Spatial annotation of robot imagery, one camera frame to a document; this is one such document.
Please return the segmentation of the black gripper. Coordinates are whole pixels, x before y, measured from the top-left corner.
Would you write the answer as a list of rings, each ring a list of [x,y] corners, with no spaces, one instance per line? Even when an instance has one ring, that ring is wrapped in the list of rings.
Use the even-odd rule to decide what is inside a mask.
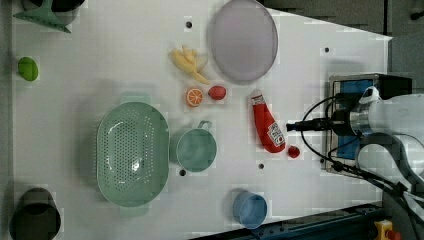
[[[327,131],[329,121],[327,119],[313,119],[306,121],[298,121],[295,123],[287,123],[286,129],[290,131]],[[330,127],[338,136],[351,136],[352,129],[350,125],[350,113],[345,109],[339,109],[332,113],[330,118]]]

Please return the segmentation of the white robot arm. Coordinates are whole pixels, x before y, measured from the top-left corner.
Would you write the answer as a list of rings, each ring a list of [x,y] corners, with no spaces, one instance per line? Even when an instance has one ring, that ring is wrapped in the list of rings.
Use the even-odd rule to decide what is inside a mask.
[[[289,131],[330,131],[359,142],[352,164],[337,161],[331,149],[322,159],[380,188],[423,223],[423,96],[382,99],[373,86],[361,94],[337,93],[323,100],[341,107],[322,118],[288,123]]]

